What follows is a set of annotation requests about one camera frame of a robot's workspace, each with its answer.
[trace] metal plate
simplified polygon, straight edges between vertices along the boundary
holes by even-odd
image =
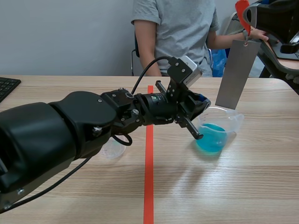
[[[216,105],[236,109],[261,43],[233,41]]]

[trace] chair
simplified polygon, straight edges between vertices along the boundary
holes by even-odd
[[[135,34],[135,49],[131,51],[131,72],[132,72],[132,76],[134,76],[134,63],[133,63],[134,52],[135,52],[136,56],[140,58],[136,34]],[[208,48],[208,52],[209,52],[209,57],[210,57],[210,62],[211,62],[210,66],[211,66],[211,69],[213,71],[214,62],[213,62],[213,57],[212,57],[212,51],[211,51],[211,49]]]
[[[132,76],[134,76],[134,64],[133,64],[133,55],[134,55],[134,52],[135,52],[135,54],[136,54],[137,57],[140,57],[136,34],[135,34],[135,49],[131,51],[131,71],[132,71]]]

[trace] black keyboard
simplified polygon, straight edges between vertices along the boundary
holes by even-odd
[[[0,102],[5,99],[19,84],[19,79],[0,77]]]

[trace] blue liquid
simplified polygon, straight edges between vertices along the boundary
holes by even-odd
[[[196,141],[199,147],[210,153],[220,152],[228,141],[228,134],[222,127],[219,127],[218,125],[203,124],[202,126],[199,128],[199,133],[203,134],[204,137]]]

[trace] measuring cup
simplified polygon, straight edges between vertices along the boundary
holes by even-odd
[[[121,135],[117,135],[120,140],[127,141],[126,137]],[[118,143],[114,138],[110,138],[108,142],[103,145],[102,149],[100,150],[99,154],[105,157],[106,159],[112,160],[117,157],[120,157],[126,150],[126,146]]]
[[[236,110],[210,107],[199,116],[199,133],[203,138],[197,144],[206,152],[220,152],[233,133],[237,133],[244,120]]]

